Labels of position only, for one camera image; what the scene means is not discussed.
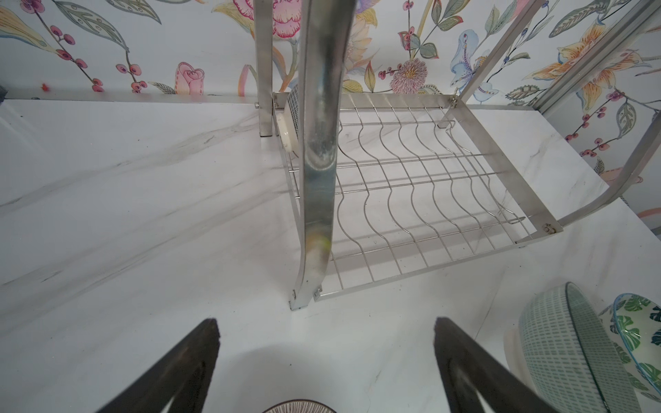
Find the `pale green bowl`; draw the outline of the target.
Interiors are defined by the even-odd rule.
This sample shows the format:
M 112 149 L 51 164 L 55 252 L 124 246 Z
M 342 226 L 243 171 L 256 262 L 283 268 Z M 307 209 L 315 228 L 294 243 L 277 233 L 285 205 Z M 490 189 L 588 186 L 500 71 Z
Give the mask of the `pale green bowl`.
M 528 302 L 504 352 L 516 378 L 556 411 L 641 411 L 614 344 L 571 282 Z

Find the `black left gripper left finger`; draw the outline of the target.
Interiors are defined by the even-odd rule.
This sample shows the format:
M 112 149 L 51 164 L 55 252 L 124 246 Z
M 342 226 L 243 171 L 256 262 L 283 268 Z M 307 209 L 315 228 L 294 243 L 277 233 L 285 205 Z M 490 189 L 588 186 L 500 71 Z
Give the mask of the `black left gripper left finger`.
M 220 350 L 217 321 L 207 318 L 101 412 L 201 412 Z

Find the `stainless steel dish rack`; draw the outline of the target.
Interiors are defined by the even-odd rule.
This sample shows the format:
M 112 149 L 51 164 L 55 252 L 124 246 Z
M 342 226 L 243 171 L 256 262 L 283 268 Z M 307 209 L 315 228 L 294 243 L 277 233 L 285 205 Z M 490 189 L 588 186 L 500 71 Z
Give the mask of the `stainless steel dish rack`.
M 399 34 L 394 66 L 364 55 L 370 1 L 238 1 L 256 44 L 259 131 L 280 140 L 276 115 L 299 87 L 301 154 L 281 155 L 301 242 L 289 306 L 335 298 L 491 256 L 562 232 L 638 179 L 660 144 L 654 118 L 606 191 L 556 219 L 495 139 L 478 108 L 528 111 L 544 92 L 526 84 L 497 105 L 491 75 L 526 60 L 535 39 L 585 22 L 585 37 L 549 71 L 557 86 L 596 67 L 660 14 L 657 1 L 490 4 L 464 24 L 464 1 L 428 1 Z

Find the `pink striped bowl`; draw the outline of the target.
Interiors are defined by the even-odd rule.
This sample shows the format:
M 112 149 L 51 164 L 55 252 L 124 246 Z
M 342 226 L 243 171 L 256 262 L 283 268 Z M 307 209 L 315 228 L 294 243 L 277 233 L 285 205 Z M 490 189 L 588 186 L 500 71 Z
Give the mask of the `pink striped bowl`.
M 336 413 L 336 411 L 317 401 L 293 399 L 276 404 L 263 413 Z

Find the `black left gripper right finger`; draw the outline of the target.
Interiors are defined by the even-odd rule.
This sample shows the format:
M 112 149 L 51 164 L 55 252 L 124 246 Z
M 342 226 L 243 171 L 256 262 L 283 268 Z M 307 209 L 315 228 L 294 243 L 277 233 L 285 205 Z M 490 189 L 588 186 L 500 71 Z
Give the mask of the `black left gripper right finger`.
M 452 412 L 553 412 L 450 318 L 437 318 L 434 349 Z

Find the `green leaf pattern bowl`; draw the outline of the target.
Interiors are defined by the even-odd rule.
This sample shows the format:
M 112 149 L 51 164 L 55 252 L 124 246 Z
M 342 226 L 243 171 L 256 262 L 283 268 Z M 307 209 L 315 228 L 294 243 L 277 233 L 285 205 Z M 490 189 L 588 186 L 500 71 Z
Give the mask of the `green leaf pattern bowl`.
M 598 317 L 635 391 L 658 403 L 660 305 L 638 294 L 620 294 Z

